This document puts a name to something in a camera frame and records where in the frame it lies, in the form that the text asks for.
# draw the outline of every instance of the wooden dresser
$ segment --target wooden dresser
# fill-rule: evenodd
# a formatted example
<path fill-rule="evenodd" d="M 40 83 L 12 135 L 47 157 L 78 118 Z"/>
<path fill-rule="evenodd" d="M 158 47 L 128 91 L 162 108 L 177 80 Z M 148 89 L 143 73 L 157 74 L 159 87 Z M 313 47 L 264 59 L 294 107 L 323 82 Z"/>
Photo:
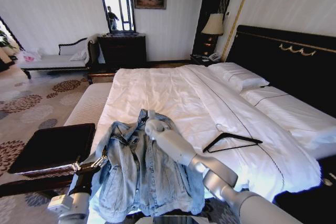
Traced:
<path fill-rule="evenodd" d="M 145 34 L 106 34 L 99 36 L 98 41 L 105 63 L 110 68 L 141 68 L 145 66 Z"/>

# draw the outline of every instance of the black clothes hanger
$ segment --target black clothes hanger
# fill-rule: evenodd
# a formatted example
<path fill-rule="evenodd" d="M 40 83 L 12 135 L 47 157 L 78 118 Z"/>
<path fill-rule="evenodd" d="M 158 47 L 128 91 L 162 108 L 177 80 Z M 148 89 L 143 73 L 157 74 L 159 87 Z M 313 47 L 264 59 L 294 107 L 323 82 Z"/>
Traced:
<path fill-rule="evenodd" d="M 253 142 L 254 144 L 248 144 L 248 145 L 242 145 L 242 146 L 236 146 L 236 147 L 231 147 L 231 148 L 226 148 L 226 149 L 221 149 L 221 150 L 215 150 L 215 151 L 209 151 L 209 149 L 214 146 L 219 140 L 223 139 L 223 138 L 228 138 L 228 137 L 232 137 L 232 138 L 236 138 L 236 139 L 240 139 L 240 140 L 245 140 L 245 141 L 249 141 L 249 142 Z M 221 133 L 218 137 L 216 137 L 215 140 L 213 140 L 210 144 L 208 144 L 204 149 L 203 149 L 203 153 L 208 151 L 209 153 L 213 153 L 213 152 L 221 152 L 221 151 L 226 151 L 226 150 L 231 150 L 231 149 L 236 149 L 236 148 L 242 148 L 242 147 L 248 147 L 248 146 L 254 146 L 254 145 L 258 145 L 258 144 L 262 144 L 262 141 L 254 139 L 254 138 L 250 138 L 250 137 L 245 137 L 245 136 L 238 136 L 235 134 L 231 134 L 231 133 Z"/>

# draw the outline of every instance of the chaise lounge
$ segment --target chaise lounge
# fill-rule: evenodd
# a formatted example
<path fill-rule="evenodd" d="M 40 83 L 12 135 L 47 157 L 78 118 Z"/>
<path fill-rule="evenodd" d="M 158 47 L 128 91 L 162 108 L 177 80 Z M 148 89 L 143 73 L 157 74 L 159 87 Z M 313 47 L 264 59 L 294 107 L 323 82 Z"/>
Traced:
<path fill-rule="evenodd" d="M 96 62 L 99 55 L 99 45 L 97 34 L 88 38 L 80 39 L 72 44 L 59 44 L 58 55 L 45 55 L 39 61 L 18 62 L 18 66 L 31 78 L 29 71 L 31 70 L 83 70 L 90 69 Z M 84 60 L 70 60 L 78 51 L 86 49 L 86 57 Z"/>

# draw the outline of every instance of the black headboard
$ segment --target black headboard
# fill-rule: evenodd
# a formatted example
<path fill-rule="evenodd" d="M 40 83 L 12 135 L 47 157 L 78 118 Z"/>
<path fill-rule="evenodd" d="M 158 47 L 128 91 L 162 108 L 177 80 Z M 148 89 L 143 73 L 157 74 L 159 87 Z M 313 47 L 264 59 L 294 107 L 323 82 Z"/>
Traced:
<path fill-rule="evenodd" d="M 227 61 L 336 117 L 336 37 L 239 25 Z"/>

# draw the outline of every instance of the gold headboard trim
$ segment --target gold headboard trim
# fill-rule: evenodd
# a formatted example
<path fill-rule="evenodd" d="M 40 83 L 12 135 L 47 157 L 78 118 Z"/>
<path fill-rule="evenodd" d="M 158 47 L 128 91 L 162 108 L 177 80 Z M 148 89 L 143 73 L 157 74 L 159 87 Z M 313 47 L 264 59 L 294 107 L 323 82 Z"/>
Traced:
<path fill-rule="evenodd" d="M 293 45 L 297 45 L 297 46 L 301 46 L 301 47 L 309 47 L 309 48 L 322 50 L 322 51 L 326 51 L 326 52 L 333 52 L 333 53 L 336 54 L 336 50 L 333 50 L 333 49 L 330 49 L 330 48 L 318 47 L 318 46 L 313 46 L 313 45 L 309 45 L 309 44 L 303 44 L 303 43 L 293 42 L 293 41 L 284 40 L 284 39 L 277 39 L 277 38 L 267 37 L 267 36 L 258 35 L 258 34 L 245 33 L 243 31 L 237 31 L 237 33 L 238 34 L 246 34 L 246 35 L 256 36 L 256 37 L 264 38 L 264 39 L 271 39 L 271 40 L 275 40 L 275 41 L 279 41 L 279 42 L 283 42 L 283 43 L 288 43 L 288 44 L 293 44 Z"/>

